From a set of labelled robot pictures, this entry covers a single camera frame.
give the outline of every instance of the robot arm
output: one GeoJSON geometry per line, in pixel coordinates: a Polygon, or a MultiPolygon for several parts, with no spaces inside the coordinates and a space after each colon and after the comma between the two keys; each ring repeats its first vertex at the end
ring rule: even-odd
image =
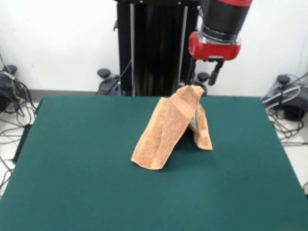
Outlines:
{"type": "MultiPolygon", "coordinates": [[[[193,62],[217,62],[209,85],[214,85],[225,60],[238,55],[241,43],[238,34],[243,26],[252,0],[201,0],[203,24],[201,31],[192,32],[189,52],[193,62]]],[[[186,84],[192,80],[190,73],[186,84]]]]}

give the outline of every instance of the towel fold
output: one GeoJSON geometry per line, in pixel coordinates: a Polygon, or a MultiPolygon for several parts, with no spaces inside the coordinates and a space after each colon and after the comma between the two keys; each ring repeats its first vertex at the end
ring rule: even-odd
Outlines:
{"type": "Polygon", "coordinates": [[[212,150],[205,111],[199,104],[204,90],[184,86],[170,98],[161,98],[131,157],[141,167],[161,169],[189,126],[200,149],[212,150]]]}

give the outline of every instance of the green felt tablecloth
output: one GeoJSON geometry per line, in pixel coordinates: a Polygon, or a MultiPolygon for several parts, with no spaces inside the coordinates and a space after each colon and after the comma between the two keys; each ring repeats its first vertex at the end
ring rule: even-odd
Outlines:
{"type": "Polygon", "coordinates": [[[158,98],[43,99],[1,231],[308,231],[308,200],[257,98],[208,97],[213,151],[186,134],[164,169],[130,161],[158,98]]]}

